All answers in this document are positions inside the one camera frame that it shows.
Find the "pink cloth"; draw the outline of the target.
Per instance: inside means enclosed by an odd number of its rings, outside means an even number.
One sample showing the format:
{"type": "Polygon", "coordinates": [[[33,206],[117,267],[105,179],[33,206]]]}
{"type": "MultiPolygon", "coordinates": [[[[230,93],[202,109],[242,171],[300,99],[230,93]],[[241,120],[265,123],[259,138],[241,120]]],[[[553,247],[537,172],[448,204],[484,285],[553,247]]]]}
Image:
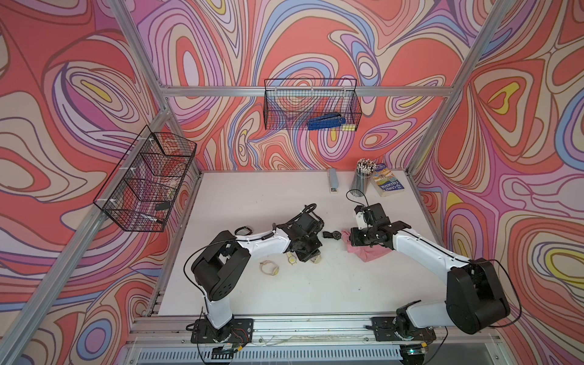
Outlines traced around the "pink cloth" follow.
{"type": "Polygon", "coordinates": [[[391,249],[383,246],[352,246],[350,242],[350,232],[342,231],[342,240],[346,250],[350,254],[356,255],[363,262],[371,262],[392,252],[391,249]]]}

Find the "beige strap yellow dial watch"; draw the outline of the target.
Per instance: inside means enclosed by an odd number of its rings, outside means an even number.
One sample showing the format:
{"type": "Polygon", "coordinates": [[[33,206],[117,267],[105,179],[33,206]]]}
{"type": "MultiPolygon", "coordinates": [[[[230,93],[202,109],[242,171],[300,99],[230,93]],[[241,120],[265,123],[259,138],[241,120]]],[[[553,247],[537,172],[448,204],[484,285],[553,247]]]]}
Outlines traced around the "beige strap yellow dial watch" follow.
{"type": "Polygon", "coordinates": [[[295,265],[297,263],[297,257],[293,253],[288,252],[287,261],[289,262],[290,265],[295,265]]]}

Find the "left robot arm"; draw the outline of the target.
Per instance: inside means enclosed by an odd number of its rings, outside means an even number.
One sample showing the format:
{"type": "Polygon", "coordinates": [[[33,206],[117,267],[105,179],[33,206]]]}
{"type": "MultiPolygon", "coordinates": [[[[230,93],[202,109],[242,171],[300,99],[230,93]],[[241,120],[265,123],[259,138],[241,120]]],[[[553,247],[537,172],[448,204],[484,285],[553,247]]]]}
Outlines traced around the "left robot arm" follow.
{"type": "Polygon", "coordinates": [[[258,234],[243,236],[222,231],[204,247],[190,271],[203,293],[212,328],[223,329],[234,318],[229,294],[251,259],[290,252],[298,261],[308,262],[320,256],[318,233],[325,223],[314,212],[316,208],[315,203],[306,205],[292,219],[258,234]]]}

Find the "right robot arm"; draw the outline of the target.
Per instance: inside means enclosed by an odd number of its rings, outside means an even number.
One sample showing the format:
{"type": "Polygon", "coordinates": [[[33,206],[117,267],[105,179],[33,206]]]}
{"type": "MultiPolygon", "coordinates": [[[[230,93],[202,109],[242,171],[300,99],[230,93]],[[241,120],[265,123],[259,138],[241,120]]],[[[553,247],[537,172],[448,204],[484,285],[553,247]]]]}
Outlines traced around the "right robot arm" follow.
{"type": "Polygon", "coordinates": [[[391,221],[379,203],[357,205],[352,246],[381,246],[405,255],[438,277],[446,286],[443,300],[413,301],[398,308],[395,334],[411,339],[419,329],[456,327],[473,335],[510,314],[508,299],[493,264],[470,259],[422,237],[403,221],[391,221]]]}

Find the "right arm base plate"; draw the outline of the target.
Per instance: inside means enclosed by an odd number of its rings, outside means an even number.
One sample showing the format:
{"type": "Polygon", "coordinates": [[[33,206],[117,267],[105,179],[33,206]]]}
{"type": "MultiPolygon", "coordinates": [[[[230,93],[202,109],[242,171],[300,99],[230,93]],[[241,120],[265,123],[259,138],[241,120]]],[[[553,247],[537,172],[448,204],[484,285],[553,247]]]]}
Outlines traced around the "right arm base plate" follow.
{"type": "Polygon", "coordinates": [[[421,301],[413,301],[398,308],[393,317],[372,317],[371,324],[364,328],[374,332],[377,342],[420,341],[430,344],[436,340],[433,328],[417,328],[407,315],[407,309],[419,302],[421,301]]]}

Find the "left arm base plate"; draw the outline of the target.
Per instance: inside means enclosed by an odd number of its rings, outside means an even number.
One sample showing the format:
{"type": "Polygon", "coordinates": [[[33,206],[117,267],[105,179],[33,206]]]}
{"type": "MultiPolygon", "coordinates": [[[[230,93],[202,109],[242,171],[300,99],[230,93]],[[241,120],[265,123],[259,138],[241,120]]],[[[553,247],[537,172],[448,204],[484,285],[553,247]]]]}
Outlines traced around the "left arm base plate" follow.
{"type": "Polygon", "coordinates": [[[239,344],[245,345],[252,341],[254,320],[251,318],[231,319],[225,326],[217,329],[209,319],[197,319],[186,326],[191,332],[193,344],[239,344]]]}

